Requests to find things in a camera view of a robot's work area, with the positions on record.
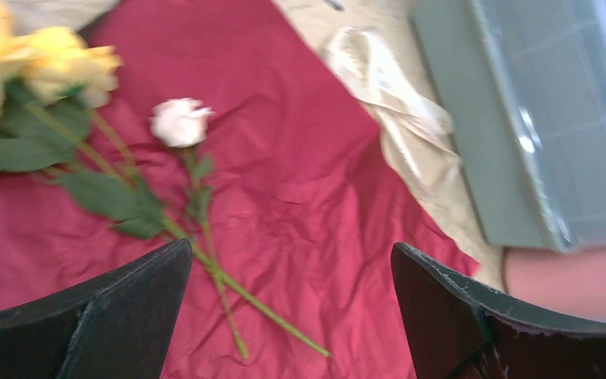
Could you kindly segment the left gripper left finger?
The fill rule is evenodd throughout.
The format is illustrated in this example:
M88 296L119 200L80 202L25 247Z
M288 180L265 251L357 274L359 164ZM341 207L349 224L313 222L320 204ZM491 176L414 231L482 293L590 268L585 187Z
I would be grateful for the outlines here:
M0 311L0 378L157 378L193 254L169 242L100 276Z

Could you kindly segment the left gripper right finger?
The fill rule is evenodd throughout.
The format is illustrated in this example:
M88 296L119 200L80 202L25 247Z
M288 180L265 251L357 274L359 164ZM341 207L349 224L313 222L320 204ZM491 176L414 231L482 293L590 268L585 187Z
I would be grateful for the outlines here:
M417 377L606 379L606 323L518 300L404 242L391 271Z

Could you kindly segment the cream ribbon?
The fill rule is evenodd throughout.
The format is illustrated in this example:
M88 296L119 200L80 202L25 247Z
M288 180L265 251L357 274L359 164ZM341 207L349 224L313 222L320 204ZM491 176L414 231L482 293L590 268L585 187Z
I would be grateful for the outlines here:
M323 57L380 124L387 161L404 181L429 196L455 181L462 161L446 142L451 116L408 81L377 30L343 26L328 39Z

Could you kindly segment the small white rose stem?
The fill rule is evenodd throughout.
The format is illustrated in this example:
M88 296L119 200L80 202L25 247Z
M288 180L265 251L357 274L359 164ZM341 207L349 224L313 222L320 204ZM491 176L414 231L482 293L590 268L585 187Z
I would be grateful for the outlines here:
M210 224L208 222L210 188L201 184L201 179L211 171L211 168L197 171L196 146L205 141L207 136L208 119L213 115L210 107L205 107L201 101L191 98L169 99L157 104L152 109L151 132L167 147L180 154L185 168L189 173L191 189L188 191L186 214L199 226L204 236L205 255L209 258L210 273L219 293L231 334L243 359L249 357L249 351L238 331L231 310L225 282L219 274L219 263L216 256Z

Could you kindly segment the flower bouquet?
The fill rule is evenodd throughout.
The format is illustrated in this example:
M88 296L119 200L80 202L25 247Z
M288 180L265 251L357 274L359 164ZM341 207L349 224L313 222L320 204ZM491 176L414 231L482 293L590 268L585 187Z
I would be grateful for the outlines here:
M121 1L84 42L112 46L118 87L99 113L187 231L181 157L152 136L155 105L210 107L197 149L213 161L209 222L221 267L330 352L324 357L235 291L235 345L215 284L193 254L157 378L413 378L391 272L396 242L476 268L381 151L380 125L269 1ZM36 174L0 174L0 311L186 239L141 240Z

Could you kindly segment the yellow rose stem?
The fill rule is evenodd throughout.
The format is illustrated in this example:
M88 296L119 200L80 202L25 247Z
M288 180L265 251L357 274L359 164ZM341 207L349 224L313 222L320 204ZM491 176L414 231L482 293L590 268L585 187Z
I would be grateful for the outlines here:
M116 71L121 64L112 46L90 47L71 28L51 26L17 36L13 15L0 1L0 174L36 174L65 189L84 210L109 220L125 235L141 240L164 233L187 238L211 276L203 233L185 212L190 179L182 217L197 231L187 231L174 220L142 175L130 147L99 113L118 87ZM211 190L209 222L213 189L204 178L214 164L208 154L198 154L200 144L196 170L211 168L201 179ZM220 263L219 274L227 293L235 291L302 343L330 356L328 349L261 302Z

